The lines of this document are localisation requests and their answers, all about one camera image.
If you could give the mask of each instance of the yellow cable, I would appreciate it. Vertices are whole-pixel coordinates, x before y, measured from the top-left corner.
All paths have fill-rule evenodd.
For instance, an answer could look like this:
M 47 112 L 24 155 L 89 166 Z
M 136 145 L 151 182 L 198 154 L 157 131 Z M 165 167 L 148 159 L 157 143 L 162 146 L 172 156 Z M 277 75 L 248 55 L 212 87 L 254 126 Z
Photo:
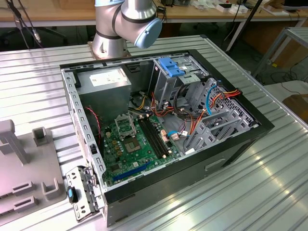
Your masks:
M 235 92 L 237 92 L 237 90 L 230 91 L 230 92 L 224 92 L 224 94 L 231 94 L 231 93 L 235 93 Z
M 142 101 L 142 104 L 140 105 L 140 107 L 136 108 L 137 111 L 139 111 L 143 108 L 144 102 L 145 102 L 145 96 L 143 97 L 143 101 Z

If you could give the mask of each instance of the motherboard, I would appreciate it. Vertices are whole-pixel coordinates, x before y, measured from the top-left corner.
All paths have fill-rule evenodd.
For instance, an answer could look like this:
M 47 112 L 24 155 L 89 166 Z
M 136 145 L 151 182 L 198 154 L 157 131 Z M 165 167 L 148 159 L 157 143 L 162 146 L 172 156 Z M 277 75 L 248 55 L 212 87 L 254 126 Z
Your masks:
M 155 115 L 132 119 L 136 134 L 123 137 L 122 131 L 131 131 L 131 124 L 112 123 L 103 127 L 106 172 L 108 186 L 137 176 L 144 171 L 170 163 L 180 157 L 172 140 L 163 137 L 164 128 Z

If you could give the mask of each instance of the blue pcie slot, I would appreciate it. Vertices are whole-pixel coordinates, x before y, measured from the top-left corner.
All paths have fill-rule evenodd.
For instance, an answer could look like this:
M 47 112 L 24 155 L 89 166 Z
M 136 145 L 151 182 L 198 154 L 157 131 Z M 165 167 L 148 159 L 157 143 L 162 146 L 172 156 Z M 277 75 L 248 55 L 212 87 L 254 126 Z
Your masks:
M 132 169 L 132 170 L 130 170 L 130 171 L 128 171 L 128 172 L 125 172 L 125 173 L 122 173 L 122 174 L 117 175 L 117 176 L 115 176 L 115 177 L 112 177 L 112 179 L 113 179 L 114 181 L 116 181 L 116 180 L 121 180 L 121 179 L 123 179 L 123 178 L 125 178 L 125 177 L 129 177 L 129 176 L 131 176 L 131 175 L 134 175 L 134 174 L 137 173 L 137 172 L 144 171 L 144 170 L 146 169 L 146 167 L 148 167 L 149 164 L 150 164 L 150 162 L 149 162 L 149 163 L 146 163 L 146 164 L 144 164 L 144 165 L 142 165 L 142 166 L 140 166 L 140 167 L 137 167 L 137 168 L 135 168 L 135 169 Z

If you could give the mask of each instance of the blue latch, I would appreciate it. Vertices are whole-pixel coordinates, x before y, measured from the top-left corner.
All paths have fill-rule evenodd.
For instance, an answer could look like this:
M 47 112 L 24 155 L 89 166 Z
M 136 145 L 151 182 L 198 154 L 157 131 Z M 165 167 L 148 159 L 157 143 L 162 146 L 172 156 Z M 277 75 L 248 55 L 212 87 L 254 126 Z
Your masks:
M 176 62 L 172 61 L 170 58 L 160 58 L 158 59 L 161 66 L 168 72 L 170 77 L 183 76 L 184 71 L 180 70 Z

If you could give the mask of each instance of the wooden table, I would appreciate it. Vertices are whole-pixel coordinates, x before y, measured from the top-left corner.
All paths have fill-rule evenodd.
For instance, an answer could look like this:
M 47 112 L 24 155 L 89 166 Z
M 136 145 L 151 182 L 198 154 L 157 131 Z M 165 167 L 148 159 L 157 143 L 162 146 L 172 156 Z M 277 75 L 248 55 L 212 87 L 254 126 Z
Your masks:
M 27 12 L 34 26 L 86 26 L 95 25 L 95 9 L 92 10 L 63 10 L 60 9 L 58 0 L 27 0 Z M 156 5 L 161 5 L 159 0 L 154 0 Z M 240 30 L 243 28 L 247 14 L 238 14 L 235 21 L 241 22 L 231 40 L 227 51 L 230 49 Z M 167 7 L 166 23 L 202 23 L 202 22 L 232 22 L 234 14 L 222 13 L 216 9 L 200 11 L 193 6 Z M 291 13 L 290 16 L 274 16 L 265 10 L 259 9 L 252 21 L 298 21 L 296 27 L 301 27 L 308 17 L 308 12 L 300 11 L 299 14 Z M 0 9 L 0 27 L 15 27 L 12 13 Z

